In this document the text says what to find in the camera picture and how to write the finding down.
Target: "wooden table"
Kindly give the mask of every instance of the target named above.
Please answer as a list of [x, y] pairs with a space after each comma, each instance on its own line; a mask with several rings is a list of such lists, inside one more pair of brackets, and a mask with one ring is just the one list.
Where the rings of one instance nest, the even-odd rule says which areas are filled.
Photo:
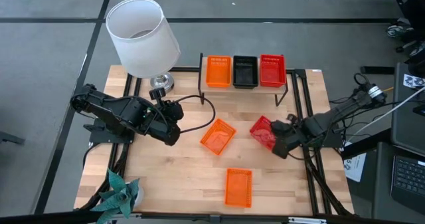
[[[306, 70], [313, 111], [326, 112], [329, 103], [320, 70]], [[174, 72], [174, 89], [165, 99], [198, 94], [197, 72]], [[104, 92], [121, 97], [127, 73], [122, 66], [110, 68]], [[299, 80], [304, 115], [307, 114]], [[312, 215], [304, 162], [293, 158], [283, 160], [251, 137], [249, 129], [265, 115], [271, 120], [285, 120], [296, 114], [292, 80], [288, 75], [289, 92], [276, 107], [272, 94], [218, 93], [206, 96], [215, 106], [217, 118], [237, 129], [233, 140], [221, 156], [214, 155], [200, 144], [207, 128], [182, 134], [173, 146], [166, 146], [150, 136], [136, 136], [130, 146], [125, 180], [140, 178], [145, 196], [133, 212], [156, 213], [222, 213], [247, 215]], [[133, 93], [135, 79], [131, 86]], [[140, 96], [150, 100], [148, 79], [142, 80]], [[178, 125], [182, 130], [210, 120], [211, 107], [193, 98], [182, 101], [185, 117]], [[111, 145], [102, 144], [87, 156], [74, 206], [84, 205], [105, 178]], [[292, 154], [302, 157], [300, 148]], [[327, 184], [346, 209], [353, 212], [343, 162], [331, 148], [321, 151]], [[224, 204], [227, 168], [246, 168], [253, 173], [252, 207], [229, 207]], [[323, 204], [316, 184], [319, 210]]]

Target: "plastic basket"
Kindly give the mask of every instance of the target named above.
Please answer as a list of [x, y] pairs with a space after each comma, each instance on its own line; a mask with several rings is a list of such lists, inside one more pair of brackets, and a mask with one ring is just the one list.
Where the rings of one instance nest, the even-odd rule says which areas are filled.
[[286, 83], [285, 58], [283, 55], [261, 55], [261, 86], [281, 87]]
[[207, 85], [215, 88], [230, 86], [231, 58], [229, 56], [208, 56]]
[[233, 86], [249, 89], [258, 86], [257, 57], [233, 56]]
[[272, 127], [270, 126], [270, 120], [268, 118], [261, 116], [250, 129], [250, 133], [252, 137], [259, 141], [263, 146], [269, 150], [273, 150], [273, 147], [276, 144], [276, 137], [272, 132]]
[[235, 135], [236, 130], [218, 118], [201, 140], [201, 144], [220, 155]]
[[227, 169], [226, 198], [224, 204], [238, 207], [251, 207], [252, 171], [247, 169]]

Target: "artificial plant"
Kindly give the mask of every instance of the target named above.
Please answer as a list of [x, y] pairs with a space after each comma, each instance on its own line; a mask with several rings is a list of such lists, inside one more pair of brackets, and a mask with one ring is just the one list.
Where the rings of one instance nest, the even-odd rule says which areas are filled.
[[107, 222], [120, 211], [125, 218], [129, 218], [139, 192], [139, 179], [126, 184], [122, 177], [109, 169], [108, 179], [113, 190], [99, 193], [105, 201], [91, 209], [91, 211], [103, 211], [96, 224]]

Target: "plant pot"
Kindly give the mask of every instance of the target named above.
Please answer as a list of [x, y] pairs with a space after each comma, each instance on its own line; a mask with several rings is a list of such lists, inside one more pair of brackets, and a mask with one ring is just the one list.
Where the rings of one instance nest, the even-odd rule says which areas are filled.
[[139, 191], [137, 192], [137, 195], [135, 197], [134, 207], [137, 207], [138, 205], [140, 205], [144, 195], [145, 195], [145, 191], [143, 190], [143, 188], [140, 186], [140, 183], [139, 183]]

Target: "white label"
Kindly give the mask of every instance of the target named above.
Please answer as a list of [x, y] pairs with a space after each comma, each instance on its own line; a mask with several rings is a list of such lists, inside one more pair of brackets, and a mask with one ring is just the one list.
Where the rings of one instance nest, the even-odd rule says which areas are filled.
[[[351, 142], [346, 142], [345, 146], [351, 145]], [[354, 158], [344, 160], [345, 176], [349, 179], [360, 182], [363, 166], [365, 165], [366, 154], [360, 154]]]
[[404, 74], [403, 85], [409, 88], [416, 88], [425, 85], [425, 80], [416, 76]]

